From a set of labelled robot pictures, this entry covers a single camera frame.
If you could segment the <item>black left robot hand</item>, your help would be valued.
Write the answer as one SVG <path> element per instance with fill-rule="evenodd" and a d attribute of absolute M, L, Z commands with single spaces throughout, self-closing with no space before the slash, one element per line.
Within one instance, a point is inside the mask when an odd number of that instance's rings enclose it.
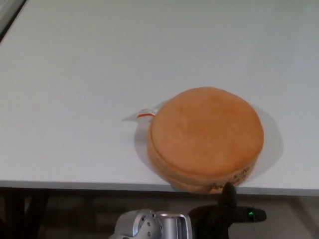
<path fill-rule="evenodd" d="M 194 239 L 228 239 L 234 223 L 258 223 L 267 219 L 262 209 L 237 205 L 236 189 L 226 183 L 217 204 L 200 206 L 188 213 Z"/>

